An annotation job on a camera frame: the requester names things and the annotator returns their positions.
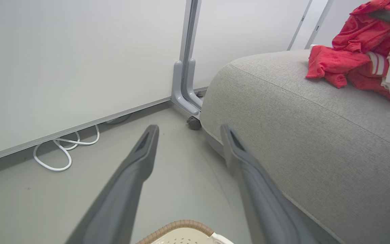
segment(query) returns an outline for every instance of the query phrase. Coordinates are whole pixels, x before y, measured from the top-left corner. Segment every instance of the gray ottoman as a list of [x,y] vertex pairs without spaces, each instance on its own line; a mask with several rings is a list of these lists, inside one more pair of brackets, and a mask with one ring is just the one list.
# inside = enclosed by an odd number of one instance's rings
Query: gray ottoman
[[330,234],[314,230],[320,242],[390,243],[390,101],[305,79],[308,57],[286,51],[226,65],[207,90],[203,129],[221,153],[219,127],[234,127],[285,196]]

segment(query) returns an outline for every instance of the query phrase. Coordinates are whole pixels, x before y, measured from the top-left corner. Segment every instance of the black caster wheel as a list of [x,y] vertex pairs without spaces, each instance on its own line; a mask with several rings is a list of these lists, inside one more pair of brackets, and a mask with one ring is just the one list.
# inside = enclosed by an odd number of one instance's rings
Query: black caster wheel
[[128,114],[128,115],[125,115],[125,116],[118,117],[116,119],[108,120],[107,122],[103,122],[103,124],[105,124],[105,125],[120,124],[120,123],[123,123],[124,121],[126,121],[127,119],[129,119],[131,115],[132,114]]
[[190,117],[186,122],[189,124],[189,129],[193,131],[201,129],[201,122],[194,116]]

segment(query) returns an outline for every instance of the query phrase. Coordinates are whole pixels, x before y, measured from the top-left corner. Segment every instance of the crumpled red fabric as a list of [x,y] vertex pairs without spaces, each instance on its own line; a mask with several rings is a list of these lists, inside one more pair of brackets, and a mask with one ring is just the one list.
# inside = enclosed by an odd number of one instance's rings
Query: crumpled red fabric
[[367,77],[360,72],[360,68],[370,62],[368,51],[385,57],[390,52],[390,23],[368,16],[381,9],[390,10],[390,0],[373,0],[351,12],[340,34],[332,41],[333,48],[312,48],[306,77],[325,77],[337,88],[347,85],[347,77],[356,88],[373,90],[390,99],[389,90],[381,86],[381,77]]

